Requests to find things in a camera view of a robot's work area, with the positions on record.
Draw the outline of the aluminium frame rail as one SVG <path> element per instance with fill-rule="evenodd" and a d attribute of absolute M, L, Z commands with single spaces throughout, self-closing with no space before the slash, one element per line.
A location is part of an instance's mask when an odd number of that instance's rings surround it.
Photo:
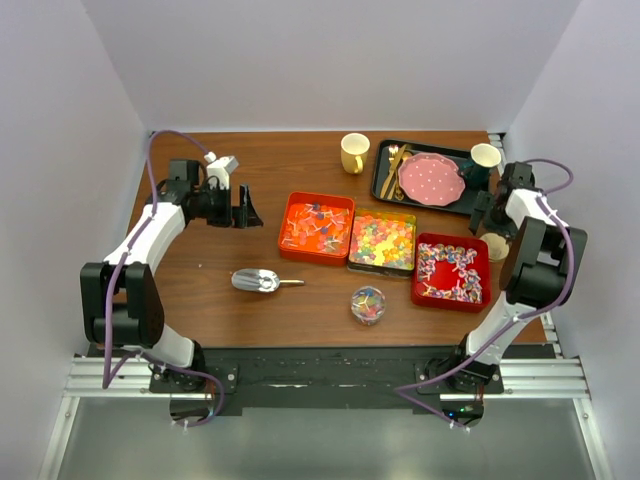
<path fill-rule="evenodd" d="M 128 361 L 108 389 L 102 388 L 103 360 L 79 357 L 72 361 L 63 388 L 65 397 L 126 398 L 151 394 L 152 373 L 142 360 Z M 588 399 L 589 387 L 578 359 L 506 359 L 501 364 L 502 391 L 497 398 Z"/>

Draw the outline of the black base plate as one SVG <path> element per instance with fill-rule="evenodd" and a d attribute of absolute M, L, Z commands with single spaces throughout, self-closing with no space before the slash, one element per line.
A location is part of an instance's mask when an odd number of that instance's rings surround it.
<path fill-rule="evenodd" d="M 503 394 L 507 366 L 486 367 L 478 377 L 464 369 L 435 385 L 426 380 L 452 367 L 453 346 L 206 348 L 198 366 L 221 381 L 222 413 L 239 416 L 249 408 L 406 409 L 395 388 L 416 384 L 428 405 L 447 413 L 447 394 L 472 399 Z"/>

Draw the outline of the yellow mug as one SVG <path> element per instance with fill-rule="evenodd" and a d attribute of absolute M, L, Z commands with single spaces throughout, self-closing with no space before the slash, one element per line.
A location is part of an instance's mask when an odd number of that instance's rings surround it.
<path fill-rule="evenodd" d="M 370 150 L 369 139 L 361 133 L 349 133 L 340 142 L 341 162 L 349 174 L 361 174 Z"/>

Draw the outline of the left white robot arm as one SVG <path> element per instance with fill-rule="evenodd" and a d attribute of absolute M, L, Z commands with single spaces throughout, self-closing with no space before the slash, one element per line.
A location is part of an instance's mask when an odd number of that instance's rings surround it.
<path fill-rule="evenodd" d="M 102 386 L 108 388 L 122 364 L 112 360 L 115 349 L 143 357 L 161 375 L 170 375 L 185 392 L 205 384 L 223 391 L 208 373 L 201 346 L 165 322 L 155 273 L 171 243 L 193 220 L 212 227 L 245 229 L 263 222 L 248 185 L 239 187 L 232 202 L 231 175 L 238 161 L 209 152 L 204 159 L 173 159 L 165 179 L 152 181 L 138 222 L 123 242 L 100 262 L 80 271 L 85 336 L 104 349 Z"/>

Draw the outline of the black serving tray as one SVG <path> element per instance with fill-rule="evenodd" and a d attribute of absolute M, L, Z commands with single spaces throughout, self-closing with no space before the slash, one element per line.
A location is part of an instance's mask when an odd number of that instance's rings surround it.
<path fill-rule="evenodd" d="M 448 205 L 424 205 L 420 202 L 410 199 L 406 193 L 402 199 L 397 199 L 393 196 L 391 199 L 387 199 L 382 196 L 382 187 L 384 181 L 388 176 L 389 167 L 391 166 L 389 148 L 391 146 L 402 147 L 404 144 L 410 146 L 408 152 L 411 155 L 426 153 L 426 154 L 439 154 L 453 161 L 457 167 L 462 167 L 466 160 L 470 160 L 470 151 L 463 149 L 456 149 L 451 147 L 428 145 L 424 143 L 411 143 L 398 139 L 384 139 L 377 147 L 375 159 L 373 160 L 373 174 L 371 182 L 371 195 L 379 201 L 387 202 L 391 204 L 404 205 L 422 209 L 431 209 L 437 211 L 446 211 L 459 215 L 465 215 L 470 217 L 473 211 L 474 203 L 479 192 L 489 192 L 489 181 L 486 180 L 482 185 L 471 188 L 465 186 L 460 197 L 449 203 Z"/>

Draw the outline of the gold tin of gummies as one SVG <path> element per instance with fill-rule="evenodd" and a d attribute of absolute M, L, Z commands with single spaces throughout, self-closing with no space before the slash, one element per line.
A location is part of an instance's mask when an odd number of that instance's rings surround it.
<path fill-rule="evenodd" d="M 350 270 L 409 278 L 415 269 L 415 215 L 357 208 L 347 266 Z"/>

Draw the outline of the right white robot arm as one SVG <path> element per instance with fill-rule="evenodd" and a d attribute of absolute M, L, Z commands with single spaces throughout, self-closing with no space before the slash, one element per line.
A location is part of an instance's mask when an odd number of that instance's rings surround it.
<path fill-rule="evenodd" d="M 560 162 L 542 159 L 542 164 L 567 173 L 564 183 L 543 190 L 536 186 L 533 165 L 537 162 L 507 164 L 495 194 L 482 202 L 482 213 L 492 227 L 514 226 L 516 233 L 500 272 L 496 303 L 448 361 L 446 383 L 456 392 L 470 392 L 491 382 L 524 327 L 563 305 L 572 293 L 588 234 L 561 220 L 548 195 L 568 187 L 573 172 Z"/>

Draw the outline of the orange tray of candies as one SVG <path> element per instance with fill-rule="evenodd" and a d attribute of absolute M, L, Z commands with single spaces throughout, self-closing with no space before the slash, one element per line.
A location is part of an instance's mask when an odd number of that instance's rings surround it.
<path fill-rule="evenodd" d="M 345 266 L 355 202 L 350 197 L 311 192 L 289 195 L 278 237 L 280 256 L 326 266 Z"/>

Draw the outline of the gold knife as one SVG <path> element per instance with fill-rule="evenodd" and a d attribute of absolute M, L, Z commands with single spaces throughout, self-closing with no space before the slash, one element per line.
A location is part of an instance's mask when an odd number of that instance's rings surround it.
<path fill-rule="evenodd" d="M 409 158 L 411 156 L 411 151 L 410 151 L 410 145 L 409 144 L 403 144 L 400 147 L 399 153 L 398 153 L 398 159 L 396 160 L 396 168 L 395 168 L 395 173 L 393 176 L 393 179 L 391 181 L 391 184 L 388 188 L 387 191 L 387 196 L 384 199 L 391 199 L 394 196 L 394 192 L 396 190 L 396 187 L 398 185 L 398 170 L 399 167 L 401 166 L 402 162 Z"/>

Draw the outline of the silver metal scoop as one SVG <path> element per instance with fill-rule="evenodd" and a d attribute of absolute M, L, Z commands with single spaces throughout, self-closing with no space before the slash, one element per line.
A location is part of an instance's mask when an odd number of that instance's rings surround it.
<path fill-rule="evenodd" d="M 245 268 L 231 275 L 232 285 L 242 291 L 273 293 L 282 286 L 304 286 L 304 280 L 281 279 L 274 271 Z"/>

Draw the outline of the dark green mug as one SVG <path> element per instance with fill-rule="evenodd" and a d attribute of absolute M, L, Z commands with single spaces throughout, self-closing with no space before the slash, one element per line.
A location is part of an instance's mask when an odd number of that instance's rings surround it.
<path fill-rule="evenodd" d="M 467 188 L 479 189 L 489 182 L 491 170 L 502 161 L 499 149 L 488 143 L 474 145 L 468 157 L 459 164 L 458 174 Z"/>

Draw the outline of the gold fork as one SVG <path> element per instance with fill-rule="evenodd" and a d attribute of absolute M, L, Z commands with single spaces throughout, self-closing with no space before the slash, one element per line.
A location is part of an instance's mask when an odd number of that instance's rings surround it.
<path fill-rule="evenodd" d="M 395 173 L 396 160 L 398 159 L 399 150 L 400 147 L 397 144 L 392 144 L 389 146 L 389 168 L 380 192 L 382 198 L 385 198 L 387 196 L 388 188 Z"/>

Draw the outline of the gold jar lid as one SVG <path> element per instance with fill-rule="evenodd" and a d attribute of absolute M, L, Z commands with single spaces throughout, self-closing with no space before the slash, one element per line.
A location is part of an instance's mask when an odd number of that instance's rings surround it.
<path fill-rule="evenodd" d="M 504 237 L 496 233 L 488 232 L 483 234 L 480 237 L 480 240 L 483 241 L 487 246 L 490 262 L 500 262 L 505 260 L 508 256 L 510 247 Z"/>

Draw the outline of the clear plastic jar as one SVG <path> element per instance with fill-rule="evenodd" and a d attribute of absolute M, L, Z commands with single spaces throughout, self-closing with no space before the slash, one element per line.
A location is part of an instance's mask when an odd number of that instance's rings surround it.
<path fill-rule="evenodd" d="M 352 314 L 360 324 L 373 326 L 386 311 L 386 298 L 378 288 L 363 286 L 352 294 L 350 305 Z"/>

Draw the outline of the red tray of lollipops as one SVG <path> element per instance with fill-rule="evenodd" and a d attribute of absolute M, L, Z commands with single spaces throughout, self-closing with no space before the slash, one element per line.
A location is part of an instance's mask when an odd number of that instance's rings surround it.
<path fill-rule="evenodd" d="M 420 233 L 410 296 L 421 307 L 481 312 L 492 300 L 487 245 L 473 237 Z"/>

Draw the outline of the pink dotted plate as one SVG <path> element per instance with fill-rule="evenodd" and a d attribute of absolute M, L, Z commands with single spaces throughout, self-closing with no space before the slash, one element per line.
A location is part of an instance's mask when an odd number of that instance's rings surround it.
<path fill-rule="evenodd" d="M 457 200 L 465 183 L 456 164 L 439 154 L 415 154 L 398 170 L 398 183 L 410 199 L 424 205 L 444 206 Z"/>

